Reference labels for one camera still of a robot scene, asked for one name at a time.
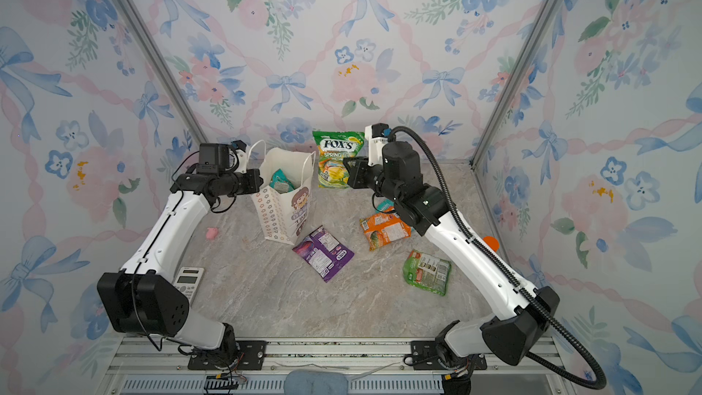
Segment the green Fox's spring tea packet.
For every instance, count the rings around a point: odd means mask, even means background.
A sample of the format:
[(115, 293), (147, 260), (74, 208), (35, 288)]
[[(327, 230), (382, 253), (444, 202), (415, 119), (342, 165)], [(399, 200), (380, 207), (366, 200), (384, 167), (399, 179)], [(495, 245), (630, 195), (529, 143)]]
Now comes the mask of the green Fox's spring tea packet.
[(344, 159), (358, 156), (365, 144), (362, 133), (314, 131), (313, 137), (318, 151), (318, 186), (347, 188)]

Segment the red green Fox's candy packet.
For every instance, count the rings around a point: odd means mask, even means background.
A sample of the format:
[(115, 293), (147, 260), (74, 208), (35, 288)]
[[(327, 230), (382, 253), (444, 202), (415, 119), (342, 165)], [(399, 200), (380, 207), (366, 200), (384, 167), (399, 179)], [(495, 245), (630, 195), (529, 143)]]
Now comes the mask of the red green Fox's candy packet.
[(296, 186), (281, 169), (273, 172), (269, 187), (274, 189), (279, 194), (286, 194), (296, 190)]

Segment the white printed paper bag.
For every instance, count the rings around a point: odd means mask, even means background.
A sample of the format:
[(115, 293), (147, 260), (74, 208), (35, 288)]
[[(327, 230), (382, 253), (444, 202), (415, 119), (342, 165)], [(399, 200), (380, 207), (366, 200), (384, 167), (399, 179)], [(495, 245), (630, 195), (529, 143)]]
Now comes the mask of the white printed paper bag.
[[(264, 141), (254, 143), (247, 154), (249, 167), (257, 169), (263, 179), (258, 193), (252, 196), (263, 236), (269, 241), (296, 245), (309, 216), (316, 153), (294, 152), (274, 147)], [(272, 186), (278, 170), (292, 183), (281, 193)]]

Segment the purple Fox's candy packet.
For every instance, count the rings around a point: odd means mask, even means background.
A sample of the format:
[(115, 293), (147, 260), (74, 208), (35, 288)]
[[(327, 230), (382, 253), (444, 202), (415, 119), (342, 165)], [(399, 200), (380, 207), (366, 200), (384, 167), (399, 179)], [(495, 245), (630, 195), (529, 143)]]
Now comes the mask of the purple Fox's candy packet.
[(292, 249), (324, 280), (330, 282), (355, 256), (324, 226), (319, 226)]

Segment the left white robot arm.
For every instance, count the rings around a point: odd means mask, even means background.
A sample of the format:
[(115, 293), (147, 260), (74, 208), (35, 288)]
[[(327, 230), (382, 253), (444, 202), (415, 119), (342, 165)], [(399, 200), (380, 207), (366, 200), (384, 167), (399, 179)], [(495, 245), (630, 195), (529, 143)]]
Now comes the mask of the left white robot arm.
[(204, 175), (188, 170), (179, 175), (140, 248), (118, 272), (106, 272), (97, 283), (113, 329), (188, 346), (192, 355), (221, 369), (234, 365), (241, 350), (233, 327), (191, 309), (176, 286), (177, 271), (193, 232), (217, 201), (256, 194), (262, 184), (256, 168)]

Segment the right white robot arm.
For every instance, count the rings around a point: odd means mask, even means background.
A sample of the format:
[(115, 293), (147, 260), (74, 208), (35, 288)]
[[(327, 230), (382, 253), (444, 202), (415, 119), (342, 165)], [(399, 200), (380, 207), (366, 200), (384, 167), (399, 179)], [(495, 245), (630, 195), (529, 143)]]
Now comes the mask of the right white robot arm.
[[(533, 283), (497, 257), (484, 240), (465, 223), (444, 192), (424, 182), (420, 157), (405, 142), (385, 144), (380, 160), (347, 157), (347, 184), (368, 188), (390, 199), (401, 220), (441, 249), (484, 296), (489, 316), (451, 323), (436, 340), (441, 360), (448, 366), (472, 355), (492, 354), (516, 366), (548, 330), (548, 316), (559, 298), (549, 288), (537, 290)], [(543, 305), (548, 316), (541, 316)]]

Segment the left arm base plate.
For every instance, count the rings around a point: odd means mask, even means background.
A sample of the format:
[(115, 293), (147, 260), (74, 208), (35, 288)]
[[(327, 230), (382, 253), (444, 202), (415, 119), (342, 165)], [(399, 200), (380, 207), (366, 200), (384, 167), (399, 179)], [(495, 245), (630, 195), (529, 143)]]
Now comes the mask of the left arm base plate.
[(189, 354), (188, 370), (261, 370), (267, 347), (264, 340), (239, 340), (225, 349), (196, 349)]

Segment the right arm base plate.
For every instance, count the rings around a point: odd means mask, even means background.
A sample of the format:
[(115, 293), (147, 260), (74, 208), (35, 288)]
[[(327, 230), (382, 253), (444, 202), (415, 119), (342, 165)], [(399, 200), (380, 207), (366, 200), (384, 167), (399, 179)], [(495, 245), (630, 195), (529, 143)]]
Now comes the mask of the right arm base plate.
[(435, 340), (413, 340), (409, 342), (409, 347), (411, 352), (403, 358), (403, 364), (415, 370), (487, 370), (484, 355), (459, 358), (448, 347), (439, 345)]

